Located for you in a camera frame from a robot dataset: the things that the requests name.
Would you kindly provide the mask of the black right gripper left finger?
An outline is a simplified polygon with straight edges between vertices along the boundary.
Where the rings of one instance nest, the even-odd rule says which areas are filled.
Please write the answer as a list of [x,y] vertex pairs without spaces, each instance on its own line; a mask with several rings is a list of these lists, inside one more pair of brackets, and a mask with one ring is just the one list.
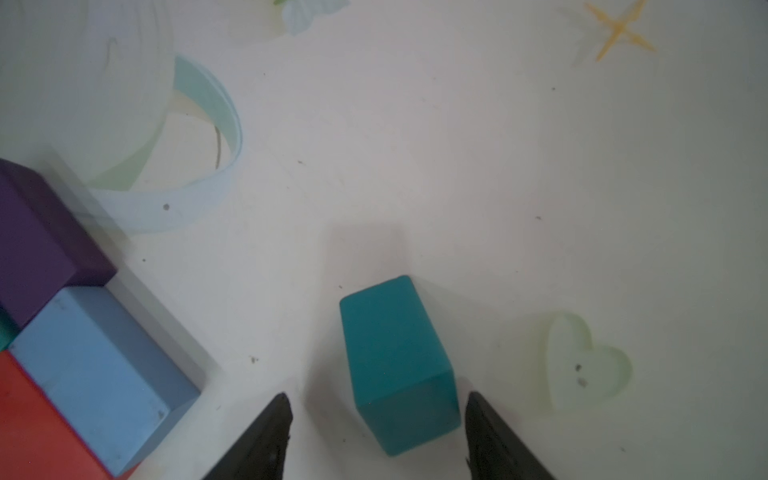
[[292,421],[287,394],[277,394],[203,479],[281,480]]

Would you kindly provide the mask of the blue grey triangle block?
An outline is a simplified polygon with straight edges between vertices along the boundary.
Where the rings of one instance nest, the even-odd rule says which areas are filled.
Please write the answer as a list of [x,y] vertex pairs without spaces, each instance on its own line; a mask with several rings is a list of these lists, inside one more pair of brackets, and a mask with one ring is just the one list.
[[149,456],[200,395],[104,287],[60,290],[10,353],[115,477]]

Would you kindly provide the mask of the red block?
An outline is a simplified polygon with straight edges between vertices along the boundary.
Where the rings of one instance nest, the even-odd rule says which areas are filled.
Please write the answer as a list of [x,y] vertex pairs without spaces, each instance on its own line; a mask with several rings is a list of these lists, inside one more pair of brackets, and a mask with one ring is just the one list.
[[8,351],[1,353],[1,477],[5,480],[114,477]]

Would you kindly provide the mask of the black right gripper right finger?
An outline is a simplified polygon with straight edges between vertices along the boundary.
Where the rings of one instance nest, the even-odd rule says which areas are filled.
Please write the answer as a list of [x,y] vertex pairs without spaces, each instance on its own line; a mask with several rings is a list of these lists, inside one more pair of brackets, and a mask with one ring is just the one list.
[[472,480],[555,479],[477,391],[468,396],[465,433]]

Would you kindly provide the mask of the purple rectangular block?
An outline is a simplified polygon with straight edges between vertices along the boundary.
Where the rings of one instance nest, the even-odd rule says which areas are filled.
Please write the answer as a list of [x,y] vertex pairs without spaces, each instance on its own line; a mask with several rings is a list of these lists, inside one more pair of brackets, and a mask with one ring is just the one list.
[[116,273],[40,174],[1,161],[1,308],[18,328],[63,288],[104,286]]

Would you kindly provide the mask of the teal block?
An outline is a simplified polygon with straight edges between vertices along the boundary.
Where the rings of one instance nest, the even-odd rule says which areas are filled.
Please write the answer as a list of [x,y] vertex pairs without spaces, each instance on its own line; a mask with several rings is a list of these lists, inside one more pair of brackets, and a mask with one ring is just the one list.
[[339,302],[355,407],[398,456],[461,425],[455,374],[407,275]]
[[19,328],[11,317],[0,310],[0,351],[5,351],[19,333]]

